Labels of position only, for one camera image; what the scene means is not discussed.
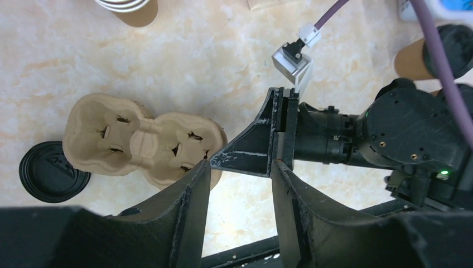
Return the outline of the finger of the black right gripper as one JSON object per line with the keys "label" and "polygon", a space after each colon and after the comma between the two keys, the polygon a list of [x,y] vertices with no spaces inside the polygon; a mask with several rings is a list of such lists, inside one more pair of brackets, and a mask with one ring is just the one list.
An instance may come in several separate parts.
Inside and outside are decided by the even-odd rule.
{"label": "finger of the black right gripper", "polygon": [[284,88],[269,88],[255,119],[210,158],[212,169],[268,178]]}

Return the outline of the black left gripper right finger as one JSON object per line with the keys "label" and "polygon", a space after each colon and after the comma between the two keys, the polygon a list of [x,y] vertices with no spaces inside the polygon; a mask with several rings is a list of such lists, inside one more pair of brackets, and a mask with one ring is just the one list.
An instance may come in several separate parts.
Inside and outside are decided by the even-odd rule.
{"label": "black left gripper right finger", "polygon": [[281,161],[271,171],[284,267],[471,267],[471,212],[376,217],[302,181]]}

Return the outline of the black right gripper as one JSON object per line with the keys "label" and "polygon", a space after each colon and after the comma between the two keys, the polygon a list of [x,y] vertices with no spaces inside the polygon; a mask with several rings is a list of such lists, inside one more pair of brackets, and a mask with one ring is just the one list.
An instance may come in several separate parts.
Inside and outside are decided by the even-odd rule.
{"label": "black right gripper", "polygon": [[288,167],[293,167],[294,152],[302,161],[407,173],[415,168],[455,173],[472,159],[444,90],[428,93],[398,78],[359,115],[304,102],[298,108],[298,103],[299,94],[284,89],[279,159]]}

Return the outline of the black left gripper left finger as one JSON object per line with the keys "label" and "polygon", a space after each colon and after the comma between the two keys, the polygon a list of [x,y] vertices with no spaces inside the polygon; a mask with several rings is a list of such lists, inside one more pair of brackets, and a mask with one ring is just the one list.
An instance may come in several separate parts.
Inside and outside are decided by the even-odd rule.
{"label": "black left gripper left finger", "polygon": [[199,267],[211,168],[183,178],[117,216],[83,207],[1,209],[2,267]]}

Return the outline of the brown pulp cup carrier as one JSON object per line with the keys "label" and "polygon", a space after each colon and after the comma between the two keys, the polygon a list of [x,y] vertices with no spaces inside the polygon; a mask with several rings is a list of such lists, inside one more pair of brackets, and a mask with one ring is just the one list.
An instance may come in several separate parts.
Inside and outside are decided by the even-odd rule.
{"label": "brown pulp cup carrier", "polygon": [[139,102],[94,93],[74,104],[62,148],[76,169],[106,176],[139,170],[165,189],[227,142],[223,128],[208,118],[180,112],[155,117]]}

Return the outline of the black cup lid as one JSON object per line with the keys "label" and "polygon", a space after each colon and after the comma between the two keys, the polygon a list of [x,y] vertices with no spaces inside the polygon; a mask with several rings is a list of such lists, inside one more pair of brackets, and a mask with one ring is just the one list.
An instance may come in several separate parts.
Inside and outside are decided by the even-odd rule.
{"label": "black cup lid", "polygon": [[[463,77],[472,69],[472,29],[462,24],[446,24],[438,26],[437,31],[453,77]],[[438,78],[437,68],[425,41],[421,45],[421,63],[424,74],[419,80]]]}

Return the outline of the cream paper takeout bag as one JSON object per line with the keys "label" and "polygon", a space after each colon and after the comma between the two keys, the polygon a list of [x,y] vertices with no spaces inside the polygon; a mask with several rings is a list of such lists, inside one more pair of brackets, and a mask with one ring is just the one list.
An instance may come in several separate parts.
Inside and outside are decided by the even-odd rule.
{"label": "cream paper takeout bag", "polygon": [[291,3],[296,0],[247,0],[248,7],[251,11],[274,7],[280,4]]}

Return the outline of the brown paper coffee cup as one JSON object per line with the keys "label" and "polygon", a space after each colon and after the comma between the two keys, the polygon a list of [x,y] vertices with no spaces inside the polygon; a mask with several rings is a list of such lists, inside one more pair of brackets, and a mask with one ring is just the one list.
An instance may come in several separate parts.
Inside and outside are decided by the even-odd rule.
{"label": "brown paper coffee cup", "polygon": [[419,39],[402,48],[394,57],[393,66],[396,74],[401,78],[414,81],[430,80],[435,77],[428,71],[424,59],[424,39]]}

